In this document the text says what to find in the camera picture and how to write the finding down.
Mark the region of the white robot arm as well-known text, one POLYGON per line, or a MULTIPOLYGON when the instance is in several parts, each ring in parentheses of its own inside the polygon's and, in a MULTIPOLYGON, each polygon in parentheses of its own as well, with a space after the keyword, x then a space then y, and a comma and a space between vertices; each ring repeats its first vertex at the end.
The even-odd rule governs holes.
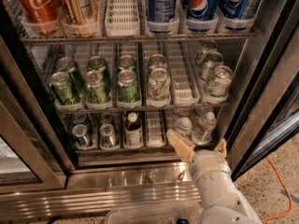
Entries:
POLYGON ((166 137, 178 157, 188 164, 192 182, 199 191, 204 208, 199 224, 262 224, 231 178, 225 139, 213 150, 194 151, 195 144, 179 133, 169 129, 166 137))

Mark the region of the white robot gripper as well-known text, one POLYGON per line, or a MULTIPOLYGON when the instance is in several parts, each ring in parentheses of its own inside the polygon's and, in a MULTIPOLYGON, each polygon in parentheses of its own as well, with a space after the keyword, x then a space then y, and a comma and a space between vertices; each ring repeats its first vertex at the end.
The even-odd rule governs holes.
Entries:
POLYGON ((232 171, 225 160, 227 143, 224 138, 216 145, 214 151, 200 150, 194 154, 195 144, 188 138, 171 129, 166 132, 166 137, 180 160, 190 163, 188 170, 196 187, 199 187, 199 181, 202 177, 210 174, 221 174, 218 184, 223 184, 224 186, 233 184, 231 178, 232 171))

